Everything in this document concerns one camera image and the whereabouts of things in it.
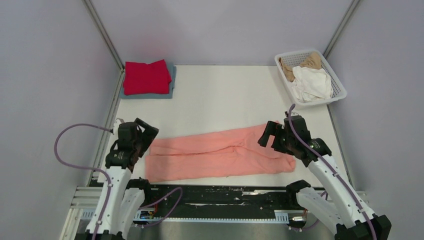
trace white tabletop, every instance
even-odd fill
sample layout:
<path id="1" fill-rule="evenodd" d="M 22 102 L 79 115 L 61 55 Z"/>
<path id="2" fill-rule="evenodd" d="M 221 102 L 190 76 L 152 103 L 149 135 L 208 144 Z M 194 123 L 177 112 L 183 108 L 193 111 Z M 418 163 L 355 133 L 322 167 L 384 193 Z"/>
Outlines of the white tabletop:
<path id="1" fill-rule="evenodd" d="M 140 118 L 159 129 L 157 138 L 171 138 L 283 122 L 289 97 L 276 66 L 177 65 L 172 99 L 121 99 L 116 117 L 126 122 Z M 296 110 L 305 118 L 312 138 L 321 138 L 331 149 L 341 173 L 345 165 L 326 105 Z M 106 151 L 117 136 L 111 135 Z M 132 178 L 145 176 L 145 160 L 134 167 Z M 294 172 L 247 176 L 208 177 L 162 182 L 179 185 L 231 185 L 284 187 L 298 180 L 322 187 L 318 179 L 296 160 Z"/>

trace plastic basket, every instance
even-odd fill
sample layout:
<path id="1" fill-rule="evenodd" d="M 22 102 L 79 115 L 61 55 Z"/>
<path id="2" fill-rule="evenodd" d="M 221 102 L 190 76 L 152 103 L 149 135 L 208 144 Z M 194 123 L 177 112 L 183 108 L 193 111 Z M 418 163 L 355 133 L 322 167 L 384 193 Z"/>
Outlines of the plastic basket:
<path id="1" fill-rule="evenodd" d="M 331 77 L 331 86 L 333 89 L 333 93 L 330 99 L 324 99 L 324 100 L 312 101 L 312 102 L 300 102 L 293 94 L 292 83 L 289 82 L 286 76 L 284 75 L 279 59 L 282 58 L 282 60 L 284 61 L 284 64 L 291 67 L 295 67 L 295 66 L 299 66 L 312 52 L 317 52 L 319 56 L 321 57 L 321 67 Z M 334 101 L 346 98 L 346 95 L 348 94 L 345 88 L 343 87 L 342 83 L 340 82 L 339 78 L 336 76 L 333 69 L 330 67 L 330 64 L 327 62 L 324 56 L 315 49 L 291 51 L 287 53 L 278 54 L 275 56 L 275 63 L 277 64 L 277 67 L 278 67 L 278 76 L 283 82 L 283 85 L 285 87 L 285 90 L 287 91 L 287 94 L 290 97 L 291 102 L 296 104 L 297 109 L 308 108 L 308 107 L 317 106 L 317 105 L 327 105 Z"/>

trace pink pants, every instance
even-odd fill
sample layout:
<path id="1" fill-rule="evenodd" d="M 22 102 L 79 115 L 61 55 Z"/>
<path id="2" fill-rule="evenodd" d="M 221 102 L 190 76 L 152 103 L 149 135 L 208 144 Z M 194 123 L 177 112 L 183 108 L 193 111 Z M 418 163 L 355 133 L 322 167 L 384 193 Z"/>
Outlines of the pink pants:
<path id="1" fill-rule="evenodd" d="M 292 172 L 292 156 L 259 146 L 265 126 L 155 139 L 145 159 L 145 176 L 155 183 Z"/>

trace gray wall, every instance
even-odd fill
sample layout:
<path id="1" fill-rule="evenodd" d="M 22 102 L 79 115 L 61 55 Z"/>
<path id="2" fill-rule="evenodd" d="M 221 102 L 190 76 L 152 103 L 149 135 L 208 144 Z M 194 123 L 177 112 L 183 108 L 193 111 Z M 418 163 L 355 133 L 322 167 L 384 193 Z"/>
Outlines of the gray wall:
<path id="1" fill-rule="evenodd" d="M 123 61 L 274 65 L 323 52 L 351 0 L 92 0 Z"/>
<path id="2" fill-rule="evenodd" d="M 391 238 L 422 239 L 424 1 L 363 1 L 328 61 L 347 90 L 331 105 L 348 168 Z"/>
<path id="3" fill-rule="evenodd" d="M 59 164 L 58 133 L 102 124 L 117 67 L 80 0 L 0 3 L 0 239 L 59 237 L 87 172 Z M 63 136 L 64 160 L 89 166 L 97 130 Z"/>

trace folded red shirt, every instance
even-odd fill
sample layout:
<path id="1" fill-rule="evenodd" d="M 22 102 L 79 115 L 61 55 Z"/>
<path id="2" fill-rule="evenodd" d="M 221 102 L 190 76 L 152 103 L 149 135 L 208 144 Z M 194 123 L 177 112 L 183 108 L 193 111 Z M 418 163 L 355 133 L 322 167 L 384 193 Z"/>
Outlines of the folded red shirt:
<path id="1" fill-rule="evenodd" d="M 150 64 L 126 62 L 123 93 L 125 95 L 168 94 L 171 81 L 165 60 Z"/>

